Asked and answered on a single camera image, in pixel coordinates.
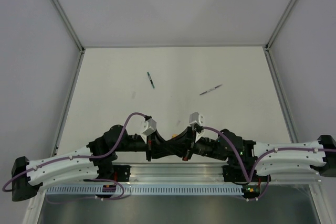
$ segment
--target pen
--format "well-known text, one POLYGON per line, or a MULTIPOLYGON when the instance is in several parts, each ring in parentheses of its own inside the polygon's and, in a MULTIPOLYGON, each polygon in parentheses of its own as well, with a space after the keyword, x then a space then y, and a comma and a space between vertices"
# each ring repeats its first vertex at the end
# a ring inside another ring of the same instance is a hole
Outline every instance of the pen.
POLYGON ((152 77, 151 77, 151 75, 149 74, 149 72, 147 72, 147 75, 148 75, 148 79, 149 79, 149 81, 150 81, 150 82, 151 82, 151 84, 152 84, 152 87, 153 87, 153 89, 155 89, 155 86, 154 86, 154 83, 153 83, 152 77))
POLYGON ((223 85, 223 84, 220 84, 220 85, 218 85, 218 86, 216 86, 216 87, 214 87, 214 88, 208 89, 207 91, 201 93, 200 95, 202 95, 202 94, 206 94, 206 93, 209 93, 209 92, 211 92, 211 91, 213 91, 213 90, 215 90, 215 89, 218 89, 218 88, 219 88, 220 86, 222 86, 222 85, 223 85))

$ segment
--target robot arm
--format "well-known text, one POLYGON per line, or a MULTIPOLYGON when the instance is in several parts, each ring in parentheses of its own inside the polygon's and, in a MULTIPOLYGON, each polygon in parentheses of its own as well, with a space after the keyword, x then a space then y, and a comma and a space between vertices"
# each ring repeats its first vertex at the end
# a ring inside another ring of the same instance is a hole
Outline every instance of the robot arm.
POLYGON ((32 198, 38 191, 56 184, 115 179, 112 163, 118 158, 115 152, 145 152, 148 161, 170 155, 188 161, 193 154, 218 159, 227 163, 223 166, 224 181, 233 183, 266 181, 272 174, 302 171, 336 177, 336 143, 331 136, 323 135, 309 143, 274 145, 243 140, 229 130, 222 130, 214 140, 202 137, 205 129, 212 129, 202 126, 202 118, 198 113, 192 114, 191 126, 170 140, 161 137, 156 122, 147 116, 139 135, 129 135, 125 126, 115 125, 71 153, 37 161, 17 158, 12 170, 12 200, 32 198))

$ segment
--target white enclosure wall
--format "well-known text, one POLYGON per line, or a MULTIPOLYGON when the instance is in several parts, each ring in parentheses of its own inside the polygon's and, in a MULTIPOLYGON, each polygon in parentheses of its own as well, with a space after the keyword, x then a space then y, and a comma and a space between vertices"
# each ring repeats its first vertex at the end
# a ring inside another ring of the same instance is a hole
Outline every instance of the white enclosure wall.
MULTIPOLYGON (((78 50, 49 0, 0 0, 0 184, 14 159, 51 153, 78 50)), ((21 223, 28 201, 0 193, 1 223, 21 223)))
MULTIPOLYGON (((336 0, 299 0, 271 48, 299 141, 336 138, 336 0)), ((324 179, 334 214, 334 179, 324 179)))
POLYGON ((59 0, 85 47, 260 45, 290 0, 59 0))

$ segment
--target purple cable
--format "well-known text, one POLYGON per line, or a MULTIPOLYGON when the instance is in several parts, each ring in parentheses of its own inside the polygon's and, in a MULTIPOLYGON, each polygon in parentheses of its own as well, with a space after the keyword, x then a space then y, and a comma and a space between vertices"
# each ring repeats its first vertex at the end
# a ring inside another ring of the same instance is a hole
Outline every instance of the purple cable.
POLYGON ((81 197, 81 198, 77 198, 77 199, 72 199, 72 200, 66 200, 66 201, 62 201, 62 202, 54 202, 54 201, 50 201, 48 199, 48 196, 46 195, 45 199, 46 201, 49 203, 49 204, 53 204, 53 205, 61 205, 61 204, 66 204, 66 203, 70 203, 70 202, 75 202, 75 201, 78 201, 78 200, 82 200, 82 199, 104 199, 104 200, 115 200, 115 199, 120 199, 124 193, 125 193, 125 188, 117 181, 114 181, 114 180, 111 180, 111 179, 104 179, 104 178, 95 178, 95 179, 91 179, 91 180, 94 180, 94 181, 106 181, 106 182, 113 182, 115 184, 117 184, 121 190, 122 190, 122 193, 116 197, 113 197, 113 198, 100 198, 100 197, 95 197, 95 196, 85 196, 85 197, 81 197))
MULTIPOLYGON (((117 139, 115 145, 112 147, 112 149, 111 149, 110 151, 108 151, 107 153, 105 153, 105 154, 103 154, 103 155, 98 155, 98 156, 78 155, 78 156, 73 156, 73 158, 104 158, 104 157, 107 157, 108 155, 110 155, 110 154, 111 154, 112 152, 114 152, 114 150, 118 147, 118 145, 119 145, 119 143, 120 143, 120 141, 121 141, 121 138, 122 138, 122 136, 123 136, 123 134, 124 134, 124 132, 125 132, 126 126, 127 126, 128 122, 129 122, 129 120, 130 120, 134 115, 140 115, 140 116, 142 116, 142 117, 145 117, 145 114, 142 114, 142 113, 139 113, 139 112, 133 112, 132 114, 130 114, 130 115, 127 117, 127 119, 126 119, 126 121, 125 121, 125 124, 124 124, 124 126, 122 127, 122 129, 121 129, 120 135, 119 135, 119 137, 118 137, 118 139, 117 139)), ((62 161, 62 160, 67 160, 67 159, 70 159, 70 157, 60 157, 60 158, 53 159, 53 160, 50 160, 50 161, 48 161, 48 162, 45 162, 45 163, 43 163, 43 164, 37 165, 36 167, 37 167, 37 168, 41 168, 41 167, 44 167, 44 166, 46 166, 46 165, 49 165, 49 164, 52 164, 52 163, 55 163, 55 162, 58 162, 58 161, 62 161)), ((21 173, 15 175, 13 178, 11 178, 9 181, 7 181, 7 182, 5 183, 5 185, 2 187, 2 191, 5 192, 5 193, 12 191, 11 189, 6 189, 6 187, 7 187, 11 182, 13 182, 14 180, 16 180, 17 178, 19 178, 19 177, 21 177, 21 176, 23 176, 23 175, 25 175, 25 174, 27 174, 27 173, 33 171, 33 170, 34 170, 34 168, 30 168, 30 169, 28 169, 28 170, 25 170, 25 171, 23 171, 23 172, 21 172, 21 173)))
MULTIPOLYGON (((217 133, 219 136, 221 136, 221 138, 223 138, 228 143, 228 145, 231 147, 231 149, 233 150, 233 152, 235 153, 235 155, 237 157, 237 160, 238 160, 239 165, 241 167, 241 171, 243 172, 243 175, 244 175, 247 183, 250 183, 252 181, 254 170, 255 170, 257 164, 260 162, 260 160, 263 159, 268 154, 276 152, 275 150, 270 150, 270 151, 267 151, 267 152, 261 154, 258 157, 258 159, 255 161, 255 163, 254 163, 254 165, 253 165, 253 167, 251 169, 250 176, 248 176, 247 175, 247 171, 246 171, 245 166, 244 166, 244 163, 243 163, 240 155, 238 154, 238 151, 237 151, 236 147, 231 142, 231 140, 226 135, 224 135, 222 132, 220 132, 219 130, 216 130, 216 129, 212 128, 212 127, 206 127, 206 126, 204 126, 203 128, 206 129, 206 130, 210 130, 210 131, 213 131, 213 132, 217 133)), ((277 151, 278 152, 280 152, 280 151, 306 151, 306 152, 314 152, 315 149, 314 148, 300 148, 300 147, 282 147, 282 148, 278 148, 277 151)), ((323 148, 318 149, 318 151, 319 152, 336 152, 336 150, 334 150, 334 149, 323 149, 323 148)))
MULTIPOLYGON (((254 200, 256 200, 256 199, 260 199, 264 194, 265 194, 265 192, 266 192, 266 190, 267 190, 267 188, 268 188, 268 185, 269 185, 269 175, 267 175, 267 182, 266 182, 266 185, 265 185, 265 188, 264 188, 264 190, 261 192, 261 194, 258 196, 258 197, 256 197, 256 198, 251 198, 251 199, 248 199, 248 201, 254 201, 254 200)), ((244 198, 243 196, 240 196, 240 197, 235 197, 234 196, 234 198, 236 198, 236 199, 242 199, 242 200, 245 200, 246 201, 246 198, 244 198)))

